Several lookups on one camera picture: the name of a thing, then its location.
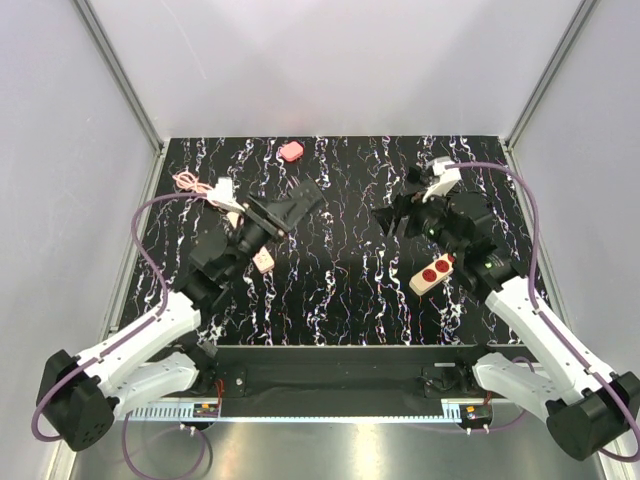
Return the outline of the white red power strip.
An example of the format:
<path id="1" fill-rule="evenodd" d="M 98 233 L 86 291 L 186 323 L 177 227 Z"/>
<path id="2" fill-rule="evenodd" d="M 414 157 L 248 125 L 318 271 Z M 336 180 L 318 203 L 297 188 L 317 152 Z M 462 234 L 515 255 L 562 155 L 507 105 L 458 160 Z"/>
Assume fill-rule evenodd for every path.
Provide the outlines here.
<path id="1" fill-rule="evenodd" d="M 425 295 L 452 275 L 454 264 L 455 257 L 453 255 L 439 256 L 411 277 L 409 287 L 416 295 Z"/>

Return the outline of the pink cube socket adapter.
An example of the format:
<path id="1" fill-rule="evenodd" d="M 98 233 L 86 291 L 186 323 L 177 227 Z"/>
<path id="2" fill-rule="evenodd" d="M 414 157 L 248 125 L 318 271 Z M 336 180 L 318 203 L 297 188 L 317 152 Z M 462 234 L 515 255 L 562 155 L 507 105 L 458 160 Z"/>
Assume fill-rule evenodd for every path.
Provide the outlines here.
<path id="1" fill-rule="evenodd" d="M 281 146 L 278 153 L 285 162 L 291 163 L 303 156 L 304 147 L 297 141 L 291 141 Z"/>

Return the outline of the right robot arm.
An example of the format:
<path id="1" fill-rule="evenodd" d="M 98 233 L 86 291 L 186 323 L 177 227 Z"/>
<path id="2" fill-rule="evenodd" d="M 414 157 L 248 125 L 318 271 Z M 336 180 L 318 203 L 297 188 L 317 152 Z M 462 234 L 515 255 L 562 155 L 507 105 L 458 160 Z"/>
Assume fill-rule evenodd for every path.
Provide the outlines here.
<path id="1" fill-rule="evenodd" d="M 538 375 L 479 347 L 454 371 L 455 387 L 470 397 L 484 390 L 510 400 L 542 421 L 575 460 L 604 453 L 626 432 L 639 432 L 639 379 L 632 372 L 616 373 L 551 310 L 535 288 L 535 260 L 523 272 L 497 246 L 488 201 L 477 192 L 455 189 L 467 167 L 447 157 L 413 167 L 407 180 L 417 191 L 399 194 L 373 212 L 385 234 L 395 234 L 405 220 L 405 237 L 423 235 L 443 251 L 443 258 L 411 278 L 416 295 L 454 277 L 515 331 L 545 371 Z"/>

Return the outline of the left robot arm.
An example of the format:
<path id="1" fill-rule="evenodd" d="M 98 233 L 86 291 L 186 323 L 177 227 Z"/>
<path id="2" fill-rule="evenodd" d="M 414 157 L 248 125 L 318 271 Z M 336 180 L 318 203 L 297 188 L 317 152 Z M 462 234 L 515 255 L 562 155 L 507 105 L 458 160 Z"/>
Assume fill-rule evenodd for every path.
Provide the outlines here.
<path id="1" fill-rule="evenodd" d="M 71 355 L 61 349 L 44 366 L 31 433 L 41 442 L 63 441 L 74 452 L 94 445 L 114 421 L 150 401 L 189 390 L 196 396 L 215 386 L 216 372 L 187 353 L 152 358 L 167 345 L 197 331 L 268 243 L 290 234 L 325 202 L 319 186 L 307 179 L 283 197 L 268 200 L 251 195 L 239 203 L 231 178 L 212 186 L 180 181 L 179 192 L 152 198 L 131 220 L 131 236 L 139 254 L 156 277 L 161 296 L 157 305 L 126 327 L 92 347 Z M 189 269 L 168 284 L 141 244 L 138 224 L 145 209 L 169 200 L 198 199 L 238 217 L 231 232 L 203 232 L 188 258 Z"/>

